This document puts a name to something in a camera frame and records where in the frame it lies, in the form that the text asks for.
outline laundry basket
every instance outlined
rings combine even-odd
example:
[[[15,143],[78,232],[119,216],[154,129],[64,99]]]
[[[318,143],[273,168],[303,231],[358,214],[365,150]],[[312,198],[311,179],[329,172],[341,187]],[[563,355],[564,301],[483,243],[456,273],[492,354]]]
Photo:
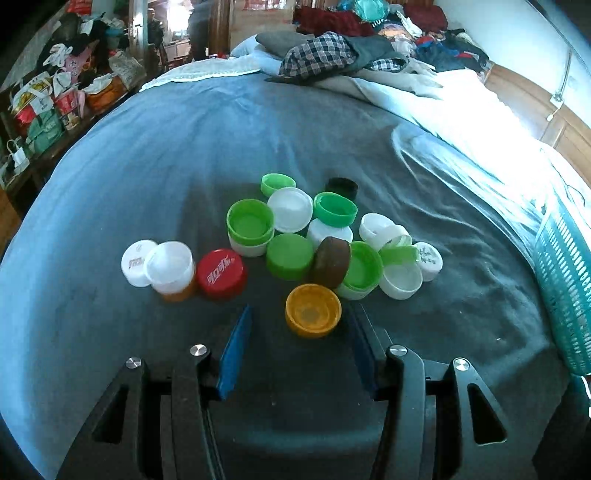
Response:
[[[591,228],[579,209],[567,197],[553,196],[535,239],[535,274],[554,340],[576,375],[591,372],[589,245]]]

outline checkered pillow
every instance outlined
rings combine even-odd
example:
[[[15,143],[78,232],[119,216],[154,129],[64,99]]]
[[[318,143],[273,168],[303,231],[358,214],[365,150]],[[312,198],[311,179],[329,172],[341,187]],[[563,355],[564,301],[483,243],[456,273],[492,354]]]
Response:
[[[407,65],[404,60],[398,59],[387,59],[387,60],[374,60],[372,63],[367,65],[369,70],[387,70],[389,72],[399,72]]]
[[[321,73],[344,69],[356,58],[357,54],[343,37],[327,32],[287,52],[279,68],[279,75],[307,80]]]

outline red bottle cap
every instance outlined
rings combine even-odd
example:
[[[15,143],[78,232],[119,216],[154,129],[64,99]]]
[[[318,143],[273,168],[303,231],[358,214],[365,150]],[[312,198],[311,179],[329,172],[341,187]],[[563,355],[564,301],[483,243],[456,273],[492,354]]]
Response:
[[[234,250],[209,252],[197,266],[197,282],[205,295],[227,300],[240,294],[246,285],[246,267]]]

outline gray pillow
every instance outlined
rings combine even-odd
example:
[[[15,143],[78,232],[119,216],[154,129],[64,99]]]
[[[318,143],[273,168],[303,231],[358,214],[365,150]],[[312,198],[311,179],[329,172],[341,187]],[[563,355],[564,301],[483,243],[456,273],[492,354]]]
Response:
[[[293,47],[302,45],[312,38],[314,38],[314,35],[304,35],[289,30],[278,30],[259,33],[256,36],[256,41],[272,54],[283,58]]]

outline silver bolt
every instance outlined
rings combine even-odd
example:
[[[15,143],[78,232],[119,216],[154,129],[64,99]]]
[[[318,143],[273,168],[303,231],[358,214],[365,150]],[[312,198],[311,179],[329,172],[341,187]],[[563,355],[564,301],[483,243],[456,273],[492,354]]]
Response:
[[[205,345],[201,345],[201,343],[199,343],[198,345],[193,345],[189,349],[189,352],[193,356],[202,356],[207,353],[207,347]]]
[[[390,353],[394,356],[404,356],[408,352],[408,349],[402,345],[392,345],[390,347]]]
[[[459,370],[460,372],[465,372],[470,368],[470,362],[465,358],[456,358],[453,361],[453,368]]]
[[[138,356],[130,356],[125,362],[125,366],[130,370],[142,366],[142,359]]]

